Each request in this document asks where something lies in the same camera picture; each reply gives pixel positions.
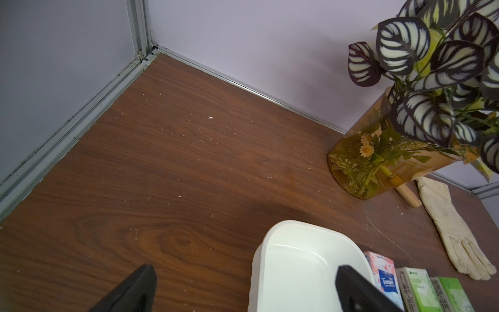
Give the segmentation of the white plastic storage box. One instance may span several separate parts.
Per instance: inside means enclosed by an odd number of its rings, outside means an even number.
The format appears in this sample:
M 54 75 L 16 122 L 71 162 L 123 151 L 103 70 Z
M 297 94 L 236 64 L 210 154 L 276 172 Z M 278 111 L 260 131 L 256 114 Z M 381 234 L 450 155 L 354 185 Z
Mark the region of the white plastic storage box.
M 335 279 L 341 265 L 374 282 L 364 253 L 346 235 L 295 220 L 279 222 L 253 256 L 248 311 L 340 311 Z

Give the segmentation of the pink Tempo tissue pack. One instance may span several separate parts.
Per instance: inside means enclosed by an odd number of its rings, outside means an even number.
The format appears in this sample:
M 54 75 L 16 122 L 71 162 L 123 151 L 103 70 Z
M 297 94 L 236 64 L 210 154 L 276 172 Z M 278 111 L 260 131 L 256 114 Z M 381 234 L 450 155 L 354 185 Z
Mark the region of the pink Tempo tissue pack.
M 394 261 L 374 252 L 364 252 L 376 287 L 402 311 L 405 311 Z

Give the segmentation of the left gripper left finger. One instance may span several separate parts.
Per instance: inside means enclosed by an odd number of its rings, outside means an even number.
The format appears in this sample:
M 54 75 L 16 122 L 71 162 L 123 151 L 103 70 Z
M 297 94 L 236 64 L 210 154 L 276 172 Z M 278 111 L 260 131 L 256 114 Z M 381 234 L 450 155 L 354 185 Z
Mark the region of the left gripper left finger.
M 157 274 L 153 265 L 141 265 L 89 311 L 148 311 L 153 308 Z

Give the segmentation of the wooden handled tool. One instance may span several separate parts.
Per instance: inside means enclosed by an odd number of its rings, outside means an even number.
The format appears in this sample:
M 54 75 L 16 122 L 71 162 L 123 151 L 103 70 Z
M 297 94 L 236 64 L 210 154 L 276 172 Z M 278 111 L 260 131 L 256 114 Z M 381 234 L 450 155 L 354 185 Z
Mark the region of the wooden handled tool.
M 418 208 L 422 206 L 422 201 L 415 193 L 399 178 L 393 174 L 386 166 L 381 166 L 380 170 L 387 176 L 390 184 L 396 189 L 397 193 L 412 207 Z

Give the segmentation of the artificial plant in glass vase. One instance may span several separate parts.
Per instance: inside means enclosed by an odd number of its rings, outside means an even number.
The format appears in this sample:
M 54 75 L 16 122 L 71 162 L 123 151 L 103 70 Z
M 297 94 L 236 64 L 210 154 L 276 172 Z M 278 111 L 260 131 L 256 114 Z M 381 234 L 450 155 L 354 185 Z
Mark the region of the artificial plant in glass vase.
M 406 1 L 348 48 L 360 87 L 393 84 L 330 150 L 339 185 L 369 199 L 455 161 L 498 172 L 498 2 Z

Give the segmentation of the cream work glove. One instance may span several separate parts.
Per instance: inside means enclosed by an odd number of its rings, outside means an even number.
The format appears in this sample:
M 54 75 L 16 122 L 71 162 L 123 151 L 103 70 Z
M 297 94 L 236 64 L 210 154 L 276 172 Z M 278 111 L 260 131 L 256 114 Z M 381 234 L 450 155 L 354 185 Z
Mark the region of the cream work glove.
M 491 279 L 497 273 L 496 267 L 454 207 L 448 185 L 425 177 L 417 178 L 416 182 L 421 201 L 434 221 L 452 265 L 474 280 Z

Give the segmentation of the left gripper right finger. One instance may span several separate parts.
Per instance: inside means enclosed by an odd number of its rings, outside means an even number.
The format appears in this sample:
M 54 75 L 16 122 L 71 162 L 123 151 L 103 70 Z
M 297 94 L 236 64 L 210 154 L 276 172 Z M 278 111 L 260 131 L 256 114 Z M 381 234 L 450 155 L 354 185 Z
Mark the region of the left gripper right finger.
M 342 311 L 402 312 L 397 305 L 349 265 L 342 265 L 338 268 L 335 287 Z

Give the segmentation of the green tissue pack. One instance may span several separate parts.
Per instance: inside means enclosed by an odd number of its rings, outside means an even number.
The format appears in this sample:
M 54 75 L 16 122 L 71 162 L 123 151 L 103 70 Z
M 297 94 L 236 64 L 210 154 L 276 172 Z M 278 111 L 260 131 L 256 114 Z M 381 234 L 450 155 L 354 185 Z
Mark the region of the green tissue pack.
M 443 311 L 426 269 L 404 267 L 396 275 L 406 311 Z
M 444 312 L 475 312 L 457 278 L 432 277 L 430 280 Z

